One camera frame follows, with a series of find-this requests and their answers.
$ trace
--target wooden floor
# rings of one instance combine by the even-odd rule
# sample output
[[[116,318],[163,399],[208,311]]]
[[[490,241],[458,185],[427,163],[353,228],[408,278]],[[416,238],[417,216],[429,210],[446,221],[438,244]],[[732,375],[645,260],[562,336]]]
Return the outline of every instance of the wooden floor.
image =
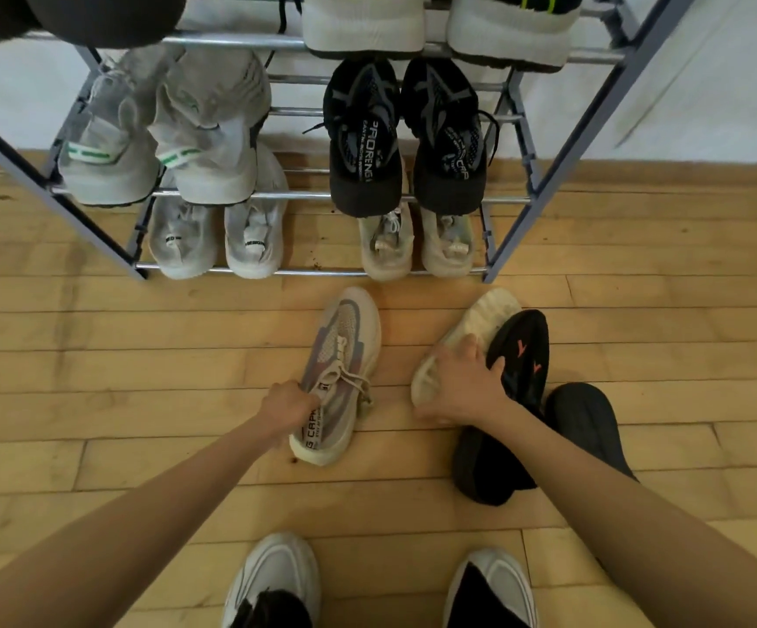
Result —
[[[290,264],[358,264],[352,220],[291,212]],[[643,484],[757,555],[757,189],[605,185],[545,213],[498,284],[547,314],[550,384],[602,388]],[[131,212],[93,215],[127,237]],[[459,560],[491,544],[527,565],[545,628],[648,625],[540,491],[469,502],[448,478],[456,432],[411,418],[411,373],[476,278],[138,282],[3,177],[0,567],[247,419],[352,284],[382,309],[384,349],[351,449],[326,468],[287,446],[261,459],[122,625],[218,625],[248,550],[280,529],[317,553],[323,626],[437,626]]]

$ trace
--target foot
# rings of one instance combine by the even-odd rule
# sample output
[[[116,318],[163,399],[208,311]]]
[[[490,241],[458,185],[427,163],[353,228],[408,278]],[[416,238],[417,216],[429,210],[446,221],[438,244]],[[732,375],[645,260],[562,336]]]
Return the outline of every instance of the foot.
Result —
[[[321,581],[311,547],[292,533],[272,533],[253,548],[236,575],[226,596],[222,628],[267,625],[274,618],[294,628],[311,628],[318,625],[320,613]]]
[[[532,589],[519,561],[503,549],[480,549],[470,554],[451,582],[442,625],[537,628]]]

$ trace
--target shoe rack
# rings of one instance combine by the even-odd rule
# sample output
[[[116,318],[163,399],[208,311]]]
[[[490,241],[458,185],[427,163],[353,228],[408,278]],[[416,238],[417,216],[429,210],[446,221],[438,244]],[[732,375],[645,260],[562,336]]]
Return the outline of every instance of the shoe rack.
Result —
[[[279,1],[279,0],[243,0],[243,1]],[[582,9],[582,17],[592,17],[601,21],[608,30],[610,45],[608,48],[574,48],[568,58],[570,64],[600,64],[608,66],[609,74],[602,87],[591,100],[570,136],[546,172],[542,172],[536,158],[535,147],[526,111],[521,100],[522,72],[513,68],[508,72],[503,83],[477,83],[478,91],[500,92],[494,111],[495,118],[501,125],[514,127],[515,136],[521,150],[521,161],[527,173],[527,196],[492,196],[486,197],[480,207],[483,222],[483,243],[486,247],[486,265],[472,270],[481,274],[486,283],[491,283],[507,262],[512,252],[530,230],[550,203],[553,195],[566,180],[582,154],[588,149],[593,139],[614,113],[625,94],[634,85],[646,65],[660,49],[663,42],[675,30],[694,0],[657,0],[645,20],[636,20],[625,0],[593,0],[593,4]],[[450,0],[426,0],[425,7],[435,10],[449,8]],[[53,40],[55,37],[45,31],[31,31],[25,39]],[[289,35],[267,35],[251,33],[209,32],[209,31],[175,31],[165,41],[185,45],[206,46],[212,48],[255,48],[273,51],[306,51],[303,40]],[[90,73],[82,85],[79,95],[58,136],[50,148],[44,165],[37,169],[0,137],[0,165],[19,183],[32,191],[54,212],[65,218],[87,241],[116,261],[129,274],[146,279],[150,270],[157,269],[156,263],[143,261],[142,242],[145,237],[151,207],[155,198],[176,196],[176,189],[157,188],[151,196],[140,205],[140,213],[129,241],[122,246],[91,220],[69,198],[62,186],[56,170],[56,161],[61,151],[63,137],[68,123],[87,104],[93,81],[102,72],[99,54],[90,48],[75,47],[85,62]],[[451,53],[444,43],[429,42],[425,47],[429,57],[450,57]],[[326,77],[303,75],[271,75],[271,83],[300,83],[325,85]],[[322,119],[320,107],[278,108],[272,107],[270,116],[307,116]],[[486,133],[486,146],[489,150],[494,142],[494,131],[489,126]],[[292,169],[292,172],[325,174],[328,170],[304,168]],[[328,191],[257,191],[252,198],[274,200],[331,200]],[[412,195],[404,197],[414,200]],[[496,203],[516,205],[516,217],[509,231],[503,238],[496,239],[489,215],[489,206]],[[231,273],[227,267],[215,267],[211,271]],[[290,269],[279,270],[283,275],[366,275],[362,270],[316,270]]]

